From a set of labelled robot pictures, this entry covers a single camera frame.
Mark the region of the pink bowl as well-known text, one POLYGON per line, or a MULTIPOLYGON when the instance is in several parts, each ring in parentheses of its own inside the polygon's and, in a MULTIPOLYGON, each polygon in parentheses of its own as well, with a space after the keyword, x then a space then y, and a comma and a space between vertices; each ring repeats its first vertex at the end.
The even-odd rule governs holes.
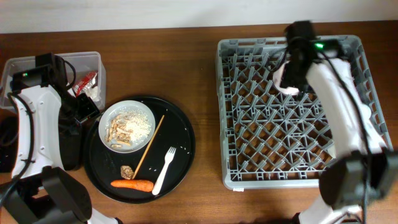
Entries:
POLYGON ((273 73, 272 81, 274 83, 275 88, 284 95, 297 96, 299 94, 299 89, 295 87, 281 87, 282 77, 285 66, 289 61, 284 62, 278 70, 273 73))

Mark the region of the white tissue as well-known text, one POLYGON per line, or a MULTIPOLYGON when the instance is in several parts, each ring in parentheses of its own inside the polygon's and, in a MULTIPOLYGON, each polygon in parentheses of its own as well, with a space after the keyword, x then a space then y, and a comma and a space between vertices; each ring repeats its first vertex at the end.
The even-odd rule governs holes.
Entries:
POLYGON ((90 89, 86 90, 85 93, 93 101, 99 101, 101 99, 101 97, 100 97, 100 89, 98 88, 98 86, 95 86, 93 88, 90 88, 90 89))

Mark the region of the red snack wrapper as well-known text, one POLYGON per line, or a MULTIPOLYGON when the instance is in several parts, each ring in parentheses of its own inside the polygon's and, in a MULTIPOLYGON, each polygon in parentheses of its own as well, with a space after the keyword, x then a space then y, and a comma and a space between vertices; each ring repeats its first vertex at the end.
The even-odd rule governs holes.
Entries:
POLYGON ((73 86, 73 92, 76 96, 85 93, 86 90, 98 86, 98 72, 90 71, 80 81, 73 86))

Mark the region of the small white cup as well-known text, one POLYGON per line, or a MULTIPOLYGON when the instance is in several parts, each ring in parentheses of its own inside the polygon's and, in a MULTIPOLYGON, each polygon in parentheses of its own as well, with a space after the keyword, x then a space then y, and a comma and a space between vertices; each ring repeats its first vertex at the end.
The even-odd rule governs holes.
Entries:
POLYGON ((336 149, 334 145, 331 145, 328 149, 327 152, 329 153, 329 155, 335 159, 336 158, 336 149))

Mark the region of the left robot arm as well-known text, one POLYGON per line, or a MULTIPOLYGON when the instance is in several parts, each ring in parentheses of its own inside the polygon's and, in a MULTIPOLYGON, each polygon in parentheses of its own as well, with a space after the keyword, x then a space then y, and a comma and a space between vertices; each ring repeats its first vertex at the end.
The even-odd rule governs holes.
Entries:
POLYGON ((1 108, 18 117, 16 163, 1 186, 1 206, 18 223, 114 223, 95 210, 70 170, 80 163, 82 124, 104 108, 104 95, 74 89, 79 79, 105 69, 98 52, 9 59, 1 79, 1 108))

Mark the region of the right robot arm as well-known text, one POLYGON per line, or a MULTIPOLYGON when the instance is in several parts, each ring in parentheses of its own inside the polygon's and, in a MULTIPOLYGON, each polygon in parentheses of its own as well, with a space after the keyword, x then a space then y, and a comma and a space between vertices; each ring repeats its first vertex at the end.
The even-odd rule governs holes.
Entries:
POLYGON ((292 23, 284 35, 290 60, 274 72, 274 85, 286 95, 316 94, 336 157, 319 177, 320 196, 292 221, 341 223, 387 196, 397 178, 397 152, 388 149, 370 121, 371 110, 358 95, 339 41, 317 38, 310 21, 292 23))

